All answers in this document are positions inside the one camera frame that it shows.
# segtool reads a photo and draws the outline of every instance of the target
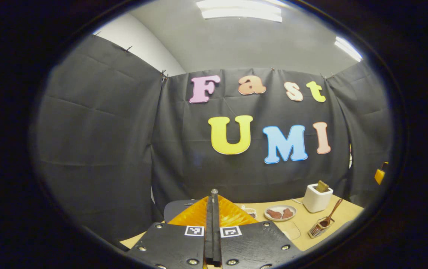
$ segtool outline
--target yellow letter u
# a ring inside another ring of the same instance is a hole
[[[250,122],[253,121],[253,118],[248,115],[235,118],[235,121],[239,123],[241,132],[241,139],[239,143],[235,144],[227,142],[227,124],[230,121],[228,117],[214,117],[207,121],[212,128],[210,138],[212,147],[217,152],[226,155],[243,153],[250,146]]]

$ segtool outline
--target ceiling light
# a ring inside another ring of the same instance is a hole
[[[282,22],[278,7],[248,0],[204,0],[197,2],[204,19],[221,17],[250,17]]]
[[[356,61],[361,61],[362,60],[362,56],[345,39],[340,38],[338,36],[335,39],[336,39],[336,41],[335,41],[334,44],[336,46],[338,46],[339,48],[341,48],[343,51],[345,51],[347,54],[349,54]]]

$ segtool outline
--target small bowl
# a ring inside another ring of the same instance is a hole
[[[272,210],[272,211],[277,211],[277,212],[279,212],[281,214],[284,214],[284,209],[286,209],[286,208],[290,209],[290,211],[292,211],[294,213],[292,216],[290,216],[290,217],[288,217],[286,219],[274,219],[269,214],[267,214],[267,210],[269,210],[269,209]],[[295,216],[295,214],[297,214],[297,209],[295,209],[291,205],[285,205],[285,204],[270,206],[270,207],[268,207],[268,208],[266,208],[264,210],[264,216],[266,218],[268,218],[269,220],[271,220],[271,221],[287,221],[287,220],[293,218]]]

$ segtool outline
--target table surface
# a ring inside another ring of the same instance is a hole
[[[310,230],[319,219],[328,216],[330,212],[332,212],[335,203],[337,203],[339,199],[339,197],[332,195],[327,208],[323,211],[316,213],[308,212],[302,204],[299,204],[292,200],[262,203],[236,203],[236,205],[239,207],[244,205],[246,208],[255,209],[257,211],[256,220],[259,222],[268,220],[264,216],[264,211],[265,209],[267,209],[267,207],[273,205],[293,206],[295,209],[297,209],[297,213],[293,218],[283,222],[276,221],[274,223],[279,227],[282,232],[286,233],[287,237],[298,249],[300,249],[301,251],[305,251],[313,247],[314,245],[320,243],[320,241],[325,240],[325,238],[327,238],[333,232],[342,227],[342,225],[344,225],[346,222],[356,218],[356,216],[358,216],[359,213],[363,210],[363,208],[360,206],[357,206],[345,200],[342,201],[342,203],[339,205],[339,207],[332,216],[332,219],[335,220],[335,223],[322,235],[315,238],[310,238],[307,234],[308,230]],[[297,198],[296,200],[302,202],[303,198]],[[120,243],[128,248],[132,248],[137,243],[137,241],[144,235],[144,233],[136,235],[127,240],[123,240]]]

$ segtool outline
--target blue letter m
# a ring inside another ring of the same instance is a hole
[[[290,157],[293,161],[305,160],[308,156],[305,152],[305,144],[303,139],[303,132],[305,127],[302,125],[294,125],[290,128],[288,139],[282,134],[277,126],[267,126],[263,129],[263,132],[267,135],[268,143],[268,156],[265,158],[265,163],[278,163],[280,158],[277,156],[277,150],[279,151],[282,159],[287,161],[289,158],[290,151],[292,150],[292,156]]]

